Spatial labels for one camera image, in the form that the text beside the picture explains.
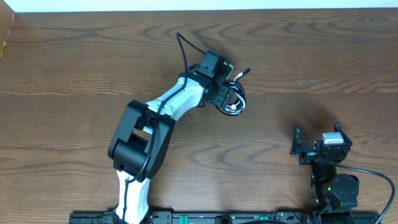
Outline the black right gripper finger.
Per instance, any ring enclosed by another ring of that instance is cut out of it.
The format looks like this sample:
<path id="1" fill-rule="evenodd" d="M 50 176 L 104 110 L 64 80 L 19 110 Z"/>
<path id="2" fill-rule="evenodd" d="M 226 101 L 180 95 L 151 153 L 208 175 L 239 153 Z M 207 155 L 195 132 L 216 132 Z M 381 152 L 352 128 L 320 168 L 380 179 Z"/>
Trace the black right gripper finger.
<path id="1" fill-rule="evenodd" d="M 301 131 L 298 126 L 295 126 L 294 137 L 290 148 L 290 155 L 298 155 L 302 152 L 302 149 L 303 149 L 303 142 L 301 137 Z"/>
<path id="2" fill-rule="evenodd" d="M 342 130 L 341 126 L 339 125 L 338 121 L 335 120 L 333 123 L 333 128 L 335 130 L 336 133 L 340 133 L 341 137 L 343 138 L 344 141 L 347 141 L 349 138 L 347 137 L 347 135 L 344 133 L 344 131 Z"/>

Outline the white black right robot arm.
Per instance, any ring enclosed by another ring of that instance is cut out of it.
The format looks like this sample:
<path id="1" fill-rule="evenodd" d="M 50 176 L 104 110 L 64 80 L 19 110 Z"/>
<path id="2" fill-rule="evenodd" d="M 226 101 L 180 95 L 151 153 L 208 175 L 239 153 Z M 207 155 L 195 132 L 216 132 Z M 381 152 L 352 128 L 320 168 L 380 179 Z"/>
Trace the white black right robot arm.
<path id="1" fill-rule="evenodd" d="M 290 154 L 298 155 L 300 165 L 311 167 L 310 192 L 318 205 L 318 209 L 302 217 L 304 223 L 354 222 L 351 209 L 358 206 L 359 179 L 336 170 L 353 143 L 338 122 L 334 122 L 333 128 L 333 132 L 322 134 L 314 146 L 305 147 L 300 128 L 294 127 Z"/>

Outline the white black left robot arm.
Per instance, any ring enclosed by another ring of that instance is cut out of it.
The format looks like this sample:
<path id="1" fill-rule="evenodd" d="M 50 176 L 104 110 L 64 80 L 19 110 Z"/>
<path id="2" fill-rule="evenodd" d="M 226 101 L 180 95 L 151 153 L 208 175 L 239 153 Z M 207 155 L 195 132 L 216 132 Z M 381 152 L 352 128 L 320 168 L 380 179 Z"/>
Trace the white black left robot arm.
<path id="1" fill-rule="evenodd" d="M 120 182 L 116 223 L 144 220 L 149 183 L 165 159 L 176 121 L 201 102 L 225 109 L 233 93 L 226 85 L 232 73 L 225 57 L 207 51 L 203 61 L 182 72 L 163 95 L 126 106 L 108 149 Z"/>

